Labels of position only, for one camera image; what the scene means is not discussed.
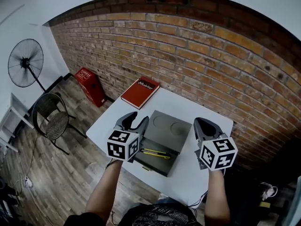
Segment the forearm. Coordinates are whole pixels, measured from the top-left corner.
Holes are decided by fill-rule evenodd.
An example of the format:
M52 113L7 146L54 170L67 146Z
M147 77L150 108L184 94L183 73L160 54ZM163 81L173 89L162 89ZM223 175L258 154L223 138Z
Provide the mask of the forearm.
M105 170L87 202L86 212L99 215L105 223L113 207L121 166L122 161L116 161Z
M208 194L205 205L205 221L208 225L225 225L230 222L222 172L209 171Z

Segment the black fan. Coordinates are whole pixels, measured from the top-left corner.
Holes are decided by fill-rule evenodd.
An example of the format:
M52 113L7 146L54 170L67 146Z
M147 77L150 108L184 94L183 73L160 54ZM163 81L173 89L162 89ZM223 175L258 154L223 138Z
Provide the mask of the black fan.
M33 39L19 42L10 53L8 59L8 74L12 82L19 87L28 87L38 80L44 62L41 45Z

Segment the fan pole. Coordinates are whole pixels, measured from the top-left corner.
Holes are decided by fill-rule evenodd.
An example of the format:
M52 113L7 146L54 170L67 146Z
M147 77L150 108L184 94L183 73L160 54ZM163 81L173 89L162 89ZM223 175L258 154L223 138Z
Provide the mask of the fan pole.
M38 78L36 77L36 75L34 74L34 72L32 71L32 69L28 66L28 69L30 71L30 73L32 73L32 76L34 77L34 79L36 80L36 82L41 86L42 90L44 92L46 92L46 90L44 89L44 87L42 86L42 84L39 82Z

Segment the chair seat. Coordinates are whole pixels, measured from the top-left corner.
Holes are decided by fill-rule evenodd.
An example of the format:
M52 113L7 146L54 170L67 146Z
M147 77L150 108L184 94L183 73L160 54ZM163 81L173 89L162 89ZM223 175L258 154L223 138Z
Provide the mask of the chair seat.
M58 139L66 130L69 116L66 112L59 112L50 119L46 126L46 136L49 140Z

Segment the brick wall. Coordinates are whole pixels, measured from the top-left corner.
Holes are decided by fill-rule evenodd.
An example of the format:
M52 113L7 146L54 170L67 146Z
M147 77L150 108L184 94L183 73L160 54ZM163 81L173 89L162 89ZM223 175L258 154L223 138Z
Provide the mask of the brick wall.
M50 21L71 73L116 99L142 75L234 121L238 163L258 167L301 135L301 44L228 0L97 0Z

